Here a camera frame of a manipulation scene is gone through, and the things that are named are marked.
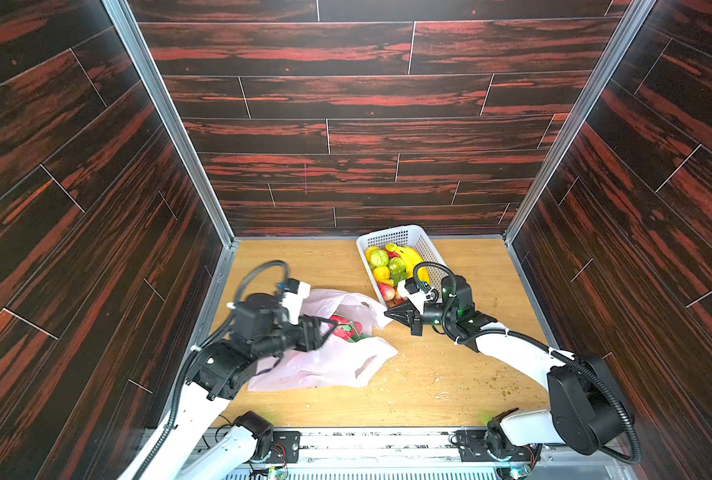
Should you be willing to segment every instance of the plastic bag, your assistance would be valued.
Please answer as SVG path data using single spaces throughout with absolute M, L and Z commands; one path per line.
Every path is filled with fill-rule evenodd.
M 374 299 L 360 293 L 340 290 L 312 290 L 303 302 L 305 315 L 329 318 L 342 315 L 360 322 L 363 332 L 370 335 L 372 327 L 384 328 L 390 323 L 385 317 L 386 308 Z M 349 343 L 331 335 L 319 350 L 298 352 L 289 350 L 270 372 L 252 377 L 251 392 L 306 389 L 320 386 L 366 386 L 377 370 L 398 351 L 379 337 L 370 337 Z M 257 370 L 273 367 L 276 359 L 263 359 Z

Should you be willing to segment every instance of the bracket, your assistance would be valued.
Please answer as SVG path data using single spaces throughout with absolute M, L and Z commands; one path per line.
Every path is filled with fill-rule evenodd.
M 486 429 L 457 430 L 454 432 L 454 446 L 459 451 L 459 459 L 467 462 L 500 462 L 489 454 L 486 448 Z M 525 447 L 518 447 L 515 455 L 508 462 L 530 462 L 532 454 Z
M 297 463 L 297 459 L 300 458 L 300 432 L 274 430 L 271 447 L 276 445 L 281 446 L 282 451 L 286 453 L 284 459 L 287 463 Z M 271 456 L 265 463 L 284 463 L 284 459 L 276 452 L 276 448 L 271 448 Z

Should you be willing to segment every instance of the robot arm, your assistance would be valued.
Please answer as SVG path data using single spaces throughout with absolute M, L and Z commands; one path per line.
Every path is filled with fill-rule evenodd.
M 241 296 L 247 284 L 270 266 L 284 268 L 284 281 L 276 295 Z M 290 349 L 308 352 L 320 348 L 337 325 L 328 319 L 300 315 L 311 286 L 288 278 L 281 261 L 259 266 L 247 275 L 237 291 L 227 320 L 191 353 L 180 369 L 172 409 L 149 441 L 120 476 L 121 480 L 211 480 L 224 478 L 247 461 L 270 455 L 273 425 L 254 412 L 236 418 L 228 434 L 196 462 L 181 466 L 206 429 L 257 372 L 267 357 L 279 360 Z M 331 328 L 322 333 L 322 324 Z
M 415 282 L 423 267 L 448 274 L 441 280 L 440 295 Z M 622 462 L 639 463 L 632 411 L 601 358 L 554 350 L 476 311 L 470 285 L 444 265 L 422 262 L 413 273 L 414 279 L 398 286 L 409 302 L 389 309 L 386 316 L 408 326 L 412 335 L 421 336 L 423 325 L 437 332 L 441 326 L 440 333 L 456 344 L 502 360 L 548 390 L 549 410 L 509 411 L 489 422 L 488 448 L 494 457 L 509 458 L 519 446 L 564 443 L 583 455 L 600 450 Z M 630 444 L 629 456 L 605 446 L 623 432 Z

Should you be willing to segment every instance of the cable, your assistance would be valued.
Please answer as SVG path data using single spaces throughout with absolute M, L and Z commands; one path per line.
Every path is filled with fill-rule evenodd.
M 447 274 L 449 274 L 449 278 L 452 279 L 452 293 L 451 293 L 451 295 L 455 296 L 457 294 L 457 278 L 455 277 L 455 275 L 451 271 L 451 269 L 449 269 L 449 267 L 447 267 L 446 265 L 437 264 L 436 262 L 420 262 L 419 264 L 416 264 L 414 266 L 414 270 L 412 270 L 412 276 L 414 276 L 414 278 L 417 279 L 417 272 L 419 271 L 419 269 L 421 269 L 423 267 L 428 267 L 428 266 L 437 268 L 437 269 L 442 270 L 442 271 L 446 272 Z M 419 288 L 424 293 L 428 293 L 430 291 L 429 288 L 425 287 L 425 283 L 423 283 L 421 281 L 418 281 L 416 283 L 419 284 Z
M 273 260 L 270 262 L 267 262 L 265 264 L 262 264 L 255 268 L 252 272 L 247 274 L 244 277 L 244 280 L 239 283 L 238 288 L 236 289 L 236 295 L 233 300 L 234 304 L 241 302 L 241 298 L 244 296 L 244 292 L 247 289 L 247 286 L 249 283 L 251 283 L 255 277 L 263 272 L 265 270 L 272 268 L 274 266 L 280 266 L 281 268 L 284 269 L 284 283 L 287 283 L 287 280 L 289 280 L 289 265 L 287 265 L 285 262 L 281 260 Z M 209 338 L 207 338 L 207 341 L 205 342 L 207 345 L 209 345 L 212 342 L 215 342 L 217 340 L 220 340 L 227 335 L 227 332 L 230 330 L 231 325 L 233 324 L 233 320 L 235 319 L 235 310 L 231 312 L 231 314 L 228 316 L 227 320 L 224 321 L 218 328 L 215 330 Z
M 281 469 L 284 470 L 287 476 L 289 476 L 289 467 L 287 466 L 287 450 L 286 448 L 276 444 L 271 446 L 273 450 L 281 457 Z
M 614 408 L 614 410 L 617 412 L 617 417 L 620 420 L 622 429 L 625 432 L 625 436 L 628 438 L 628 444 L 630 446 L 630 455 L 626 456 L 624 453 L 613 450 L 607 446 L 600 447 L 600 450 L 603 453 L 607 454 L 608 456 L 611 456 L 612 458 L 615 458 L 616 460 L 619 460 L 620 462 L 628 463 L 629 465 L 638 465 L 640 463 L 641 447 L 640 447 L 640 443 L 638 440 L 638 435 L 636 434 L 635 428 L 633 428 L 633 422 L 630 419 L 628 412 L 625 410 L 624 406 L 622 405 L 622 402 L 620 402 L 620 400 L 614 396 L 614 393 L 611 392 L 611 390 L 604 384 L 604 382 L 601 379 L 599 379 L 596 376 L 595 373 L 593 373 L 592 370 L 590 370 L 588 367 L 582 365 L 577 360 L 571 359 L 571 358 L 567 357 L 566 355 L 562 354 L 561 352 L 557 352 L 556 350 L 551 349 L 550 347 L 548 347 L 544 343 L 540 342 L 539 340 L 535 340 L 531 336 L 524 335 L 523 333 L 520 333 L 520 332 L 514 332 L 512 330 L 503 330 L 503 329 L 481 330 L 480 332 L 476 332 L 476 334 L 471 335 L 468 339 L 466 339 L 463 342 L 463 345 L 466 343 L 470 343 L 471 341 L 474 341 L 475 339 L 479 338 L 480 336 L 490 335 L 490 334 L 512 336 L 519 340 L 523 340 L 525 342 L 531 343 L 532 345 L 538 347 L 543 352 L 550 354 L 550 356 L 552 356 L 556 360 L 561 360 L 566 366 L 568 366 L 575 372 L 581 374 L 586 379 L 588 379 L 593 384 L 593 386 L 600 391 L 601 395 L 603 395 L 604 398 L 606 398 L 606 401 L 609 402 L 609 405 L 611 405 L 611 407 Z
M 457 277 L 455 276 L 454 272 L 452 272 L 452 270 L 446 265 L 437 264 L 436 262 L 420 262 L 419 264 L 416 264 L 414 266 L 414 269 L 412 270 L 412 275 L 415 279 L 418 278 L 417 273 L 419 272 L 419 269 L 423 267 L 437 268 L 438 270 L 447 273 L 449 275 L 449 278 L 452 279 L 452 291 L 449 292 L 447 303 L 444 304 L 444 310 L 441 314 L 441 330 L 443 330 L 443 332 L 447 334 L 447 337 L 449 337 L 452 341 L 455 341 L 455 337 L 447 330 L 447 315 L 449 314 L 449 310 L 452 308 L 452 297 L 457 295 Z M 419 288 L 421 288 L 424 293 L 430 292 L 430 289 L 426 288 L 425 283 L 423 283 L 422 281 L 418 281 L 415 283 L 419 284 Z M 433 325 L 433 330 L 435 330 L 436 333 L 441 333 L 438 331 L 435 325 Z
M 260 273 L 273 266 L 280 266 L 284 269 L 284 283 L 286 283 L 287 280 L 289 280 L 289 265 L 282 262 L 281 260 L 273 260 L 267 262 L 258 266 L 244 277 L 244 280 L 241 281 L 238 288 L 236 289 L 236 297 L 234 303 L 238 303 L 241 300 L 241 297 L 244 296 L 244 290 L 246 290 L 247 285 L 249 285 L 249 283 L 255 279 L 255 276 L 259 275 Z M 233 321 L 234 316 L 234 312 L 231 312 L 231 314 L 217 328 L 217 330 L 215 330 L 215 332 L 212 333 L 207 338 L 207 340 L 205 340 L 200 345 L 202 350 L 212 344 L 214 341 L 220 340 L 222 337 L 225 336 L 225 334 L 227 333 L 227 329 L 231 325 L 231 321 Z M 179 388 L 175 388 L 175 391 L 172 393 L 172 407 L 169 410 L 169 419 L 167 420 L 166 425 L 164 425 L 164 429 L 162 431 L 161 436 L 158 440 L 156 440 L 156 443 L 153 445 L 153 448 L 151 448 L 151 451 L 148 453 L 148 456 L 146 456 L 146 459 L 143 460 L 140 464 L 140 467 L 137 469 L 137 472 L 135 472 L 135 476 L 132 478 L 132 480 L 140 480 L 140 477 L 145 472 L 146 468 L 148 468 L 148 465 L 150 465 L 150 463 L 153 461 L 153 458 L 156 456 L 157 453 L 159 453 L 159 450 L 161 450 L 162 445 L 164 445 L 164 442 L 166 441 L 167 437 L 169 437 L 169 433 L 175 427 L 177 421 L 177 412 L 180 407 L 180 395 L 182 394 L 182 389 L 185 385 L 185 376 L 188 374 L 188 370 L 191 369 L 193 362 L 196 360 L 196 355 L 196 351 L 191 351 L 188 354 L 188 357 L 185 359 L 185 362 L 182 364 L 182 367 L 180 368 L 180 371 L 178 372 L 177 378 L 175 380 L 175 385 L 179 386 Z
M 532 447 L 528 445 L 524 445 L 524 448 L 529 450 L 529 455 L 532 456 L 532 459 L 529 460 L 529 466 L 533 468 L 534 464 L 537 462 L 536 457 L 534 456 L 534 450 L 532 450 Z
M 289 265 L 287 265 L 286 262 L 281 260 L 272 260 L 255 268 L 252 272 L 250 272 L 244 277 L 244 280 L 239 283 L 238 288 L 236 289 L 236 296 L 234 297 L 233 302 L 241 302 L 241 298 L 244 296 L 244 290 L 246 290 L 247 285 L 249 285 L 249 283 L 251 283 L 255 279 L 255 276 L 265 272 L 265 270 L 273 266 L 280 266 L 284 269 L 284 283 L 287 283 L 287 280 L 289 280 Z
M 158 440 L 156 440 L 156 443 L 153 445 L 153 448 L 151 448 L 151 451 L 148 453 L 148 456 L 146 456 L 146 459 L 143 460 L 140 464 L 140 467 L 137 469 L 137 472 L 135 472 L 135 476 L 132 478 L 132 480 L 140 480 L 140 477 L 142 476 L 143 472 L 145 472 L 146 468 L 148 468 L 148 465 L 150 465 L 156 454 L 159 453 L 159 450 L 161 449 L 162 445 L 164 445 L 164 442 L 166 441 L 167 437 L 169 437 L 169 433 L 175 427 L 177 412 L 180 408 L 180 395 L 182 394 L 182 386 L 185 384 L 185 376 L 188 374 L 188 370 L 190 370 L 191 365 L 193 365 L 193 362 L 196 360 L 196 353 L 197 352 L 195 351 L 191 351 L 190 354 L 188 354 L 188 357 L 185 359 L 185 363 L 182 364 L 182 367 L 180 368 L 180 371 L 177 374 L 177 378 L 175 379 L 175 385 L 179 386 L 179 388 L 175 388 L 175 391 L 172 392 L 172 407 L 169 410 L 169 420 L 167 420 L 167 423 L 164 425 L 164 430 L 162 431 L 161 436 Z
M 225 425 L 220 425 L 219 427 L 217 427 L 217 430 L 215 430 L 215 442 L 217 442 L 217 443 L 220 442 L 220 440 L 217 440 L 217 434 L 220 433 L 220 430 L 222 430 L 225 427 L 233 427 L 233 425 L 230 423 L 226 423 Z
M 542 443 L 537 445 L 537 448 L 534 449 L 534 463 L 532 464 L 532 468 L 537 466 L 537 459 L 540 456 L 540 453 L 542 452 Z

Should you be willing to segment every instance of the banana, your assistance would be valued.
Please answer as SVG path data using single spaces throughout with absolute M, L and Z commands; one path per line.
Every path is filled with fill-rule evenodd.
M 389 252 L 396 252 L 401 256 L 403 263 L 407 264 L 407 275 L 408 278 L 412 278 L 414 274 L 414 266 L 423 261 L 423 258 L 417 253 L 415 249 L 410 246 L 398 246 L 393 244 L 385 245 L 385 249 Z M 421 268 L 417 272 L 417 278 L 430 285 L 430 275 L 428 275 L 427 268 Z

